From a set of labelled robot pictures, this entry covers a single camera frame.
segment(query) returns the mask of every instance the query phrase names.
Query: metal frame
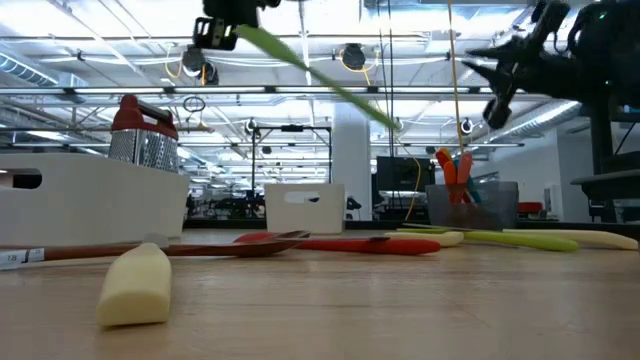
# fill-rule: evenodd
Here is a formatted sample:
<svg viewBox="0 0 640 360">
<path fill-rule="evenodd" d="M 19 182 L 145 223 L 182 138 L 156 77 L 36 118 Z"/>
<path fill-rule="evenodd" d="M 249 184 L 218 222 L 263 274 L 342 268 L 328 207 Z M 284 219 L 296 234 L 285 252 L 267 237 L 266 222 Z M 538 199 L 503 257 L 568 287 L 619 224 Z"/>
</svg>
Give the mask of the metal frame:
<svg viewBox="0 0 640 360">
<path fill-rule="evenodd" d="M 285 126 L 254 126 L 252 131 L 251 131 L 251 191 L 255 193 L 256 190 L 256 147 L 258 145 L 260 145 L 262 143 L 262 141 L 264 141 L 264 139 L 266 139 L 273 131 L 282 131 L 282 132 L 289 132 L 287 131 L 287 127 L 289 127 L 291 125 L 285 125 Z M 331 183 L 333 181 L 333 160 L 332 160 L 332 156 L 333 156 L 333 134 L 331 134 L 331 127 L 329 126 L 297 126 L 298 129 L 301 129 L 302 131 L 305 130 L 310 130 L 312 131 L 314 134 L 316 134 L 318 136 L 318 138 L 320 138 L 322 140 L 322 143 L 320 144 L 314 144 L 315 146 L 319 146 L 324 144 L 325 146 L 327 146 L 329 148 L 329 183 Z M 261 137 L 260 141 L 256 141 L 256 132 L 259 130 L 266 130 L 266 134 L 264 134 L 264 136 Z M 329 133 L 329 141 L 326 142 L 324 139 L 322 139 L 322 137 L 316 132 L 316 130 L 326 130 Z M 290 144 L 279 144 L 280 146 L 292 146 L 295 147 L 297 146 L 297 144 L 295 143 L 290 143 Z"/>
</svg>

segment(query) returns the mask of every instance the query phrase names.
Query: red handle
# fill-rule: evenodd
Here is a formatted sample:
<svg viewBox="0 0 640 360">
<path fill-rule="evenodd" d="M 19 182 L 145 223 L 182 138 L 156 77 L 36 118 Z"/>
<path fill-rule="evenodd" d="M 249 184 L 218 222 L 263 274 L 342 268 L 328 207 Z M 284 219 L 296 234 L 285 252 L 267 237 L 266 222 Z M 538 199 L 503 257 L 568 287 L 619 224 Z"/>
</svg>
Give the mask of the red handle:
<svg viewBox="0 0 640 360">
<path fill-rule="evenodd" d="M 440 250 L 440 244 L 422 239 L 371 240 L 307 240 L 297 249 L 344 251 L 365 254 L 421 255 Z"/>
</svg>

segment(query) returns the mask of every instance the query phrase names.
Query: ceiling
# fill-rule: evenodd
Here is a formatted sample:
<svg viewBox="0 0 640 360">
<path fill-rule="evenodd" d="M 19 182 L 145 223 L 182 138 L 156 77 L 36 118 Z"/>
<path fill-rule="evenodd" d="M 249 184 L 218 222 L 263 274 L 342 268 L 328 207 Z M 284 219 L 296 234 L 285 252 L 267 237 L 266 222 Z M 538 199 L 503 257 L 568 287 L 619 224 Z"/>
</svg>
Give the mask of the ceiling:
<svg viewBox="0 0 640 360">
<path fill-rule="evenodd" d="M 425 87 L 429 91 L 434 89 L 432 87 L 451 87 L 454 84 L 454 62 L 448 60 L 447 55 L 450 42 L 446 2 L 428 5 L 423 2 L 390 1 L 389 20 L 386 1 L 380 3 L 380 18 L 373 0 L 283 1 L 277 9 L 268 8 L 260 12 L 260 19 L 264 28 L 277 34 L 298 55 L 308 57 L 313 67 L 342 85 L 368 84 L 363 72 L 348 71 L 340 61 L 340 50 L 346 43 L 359 43 L 367 57 L 366 66 L 371 68 L 367 72 L 370 85 L 384 87 L 386 79 L 387 86 L 390 86 L 393 73 L 394 86 Z M 458 35 L 455 40 L 457 60 L 465 57 L 465 49 L 487 47 L 504 41 L 513 34 L 510 29 L 514 22 L 526 25 L 530 10 L 531 7 L 523 1 L 457 1 L 452 17 L 453 28 Z M 5 0 L 0 4 L 0 54 L 28 64 L 52 79 L 68 78 L 69 74 L 73 74 L 90 87 L 201 86 L 199 74 L 189 76 L 181 71 L 179 76 L 175 76 L 180 69 L 180 54 L 191 42 L 193 21 L 199 16 L 203 16 L 200 0 L 72 0 L 65 4 L 60 0 L 57 3 L 56 0 Z M 306 41 L 300 36 L 302 25 L 306 30 Z M 389 27 L 393 31 L 392 46 Z M 383 32 L 383 39 L 380 39 L 380 31 Z M 390 66 L 391 48 L 393 67 Z M 242 40 L 233 52 L 209 51 L 207 56 L 219 72 L 220 85 L 319 85 L 313 79 L 308 81 L 304 72 L 268 58 Z M 488 85 L 458 61 L 455 63 L 458 86 Z M 58 86 L 70 86 L 68 82 L 60 81 Z M 2 72 L 0 85 L 34 86 Z M 395 97 L 394 116 L 403 125 L 399 133 L 403 142 L 449 142 L 456 135 L 456 127 L 452 122 L 455 119 L 452 91 L 443 90 L 442 94 L 436 96 L 428 95 L 427 90 L 424 90 L 424 95 L 397 94 Z M 490 91 L 487 91 L 477 96 L 463 96 L 459 102 L 460 116 L 481 124 L 482 110 L 490 95 Z M 188 96 L 147 95 L 141 98 L 171 110 L 183 128 L 194 128 L 201 122 L 211 129 L 211 132 L 193 130 L 181 133 L 180 141 L 183 143 L 212 144 L 210 147 L 185 146 L 193 158 L 207 164 L 198 170 L 197 164 L 190 159 L 184 162 L 185 169 L 207 179 L 220 172 L 212 172 L 213 167 L 225 165 L 226 175 L 216 176 L 226 183 L 241 182 L 241 177 L 234 174 L 242 173 L 250 164 L 245 155 L 249 148 L 223 147 L 224 144 L 247 141 L 244 128 L 249 119 L 261 126 L 331 126 L 333 121 L 339 121 L 334 118 L 334 104 L 338 99 L 327 94 L 201 95 L 207 107 L 200 113 L 194 113 L 191 118 L 183 107 L 183 101 Z M 31 121 L 29 124 L 34 127 L 41 123 L 69 126 L 73 121 L 82 119 L 80 126 L 95 129 L 110 126 L 119 97 L 86 94 L 81 104 L 40 95 L 14 94 L 4 99 L 51 115 L 50 119 L 47 117 L 48 121 L 35 115 L 25 120 Z M 368 99 L 381 109 L 386 109 L 383 96 L 368 96 Z M 512 110 L 515 116 L 523 115 L 546 101 L 548 99 L 544 97 L 518 95 Z M 0 124 L 8 128 L 24 126 L 12 122 L 10 116 L 0 117 Z M 372 141 L 388 143 L 386 136 L 382 129 L 372 126 Z M 5 136 L 0 142 L 52 140 L 64 141 L 22 132 L 17 138 Z M 109 133 L 83 132 L 74 135 L 73 140 L 66 140 L 108 143 Z M 262 158 L 308 160 L 328 156 L 326 146 L 311 132 L 297 133 L 295 136 L 274 132 L 264 141 L 265 144 L 269 141 L 316 142 L 318 146 L 296 149 L 274 147 L 271 154 L 260 154 Z M 97 145 L 85 149 L 101 153 L 105 151 L 105 147 Z M 412 147 L 410 151 L 415 152 L 416 156 L 426 156 L 424 147 Z M 388 148 L 372 147 L 372 158 L 385 153 L 389 153 Z M 309 163 L 304 168 L 292 167 L 288 171 L 309 174 L 307 179 L 302 179 L 305 181 L 324 181 L 327 174 L 325 165 L 323 162 Z M 290 178 L 281 177 L 277 181 L 301 181 Z"/>
</svg>

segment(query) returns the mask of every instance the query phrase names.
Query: desk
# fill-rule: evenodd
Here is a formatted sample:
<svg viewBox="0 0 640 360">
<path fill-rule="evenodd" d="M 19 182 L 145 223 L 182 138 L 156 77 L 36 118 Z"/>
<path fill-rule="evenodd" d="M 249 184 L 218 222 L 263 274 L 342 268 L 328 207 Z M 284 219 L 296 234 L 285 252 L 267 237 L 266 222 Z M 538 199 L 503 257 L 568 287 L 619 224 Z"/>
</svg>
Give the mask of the desk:
<svg viewBox="0 0 640 360">
<path fill-rule="evenodd" d="M 639 260 L 482 245 L 174 259 L 170 321 L 110 331 L 94 324 L 108 260 L 34 267 L 0 273 L 0 348 L 20 360 L 637 359 Z"/>
</svg>

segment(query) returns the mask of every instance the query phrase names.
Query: red spatula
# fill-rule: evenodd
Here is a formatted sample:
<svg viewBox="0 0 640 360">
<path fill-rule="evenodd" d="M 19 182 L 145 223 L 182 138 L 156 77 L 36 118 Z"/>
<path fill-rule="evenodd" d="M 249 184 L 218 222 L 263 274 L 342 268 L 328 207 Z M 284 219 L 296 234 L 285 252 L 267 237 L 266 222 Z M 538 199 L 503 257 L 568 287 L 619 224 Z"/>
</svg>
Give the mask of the red spatula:
<svg viewBox="0 0 640 360">
<path fill-rule="evenodd" d="M 270 232 L 258 232 L 246 234 L 237 238 L 236 243 L 261 242 L 272 238 L 275 234 Z M 296 249 L 343 251 L 365 254 L 389 254 L 389 255 L 421 255 L 440 250 L 440 244 L 435 241 L 423 239 L 390 239 L 388 237 L 371 238 L 331 238 L 331 239 L 306 239 L 300 238 L 300 245 Z"/>
</svg>

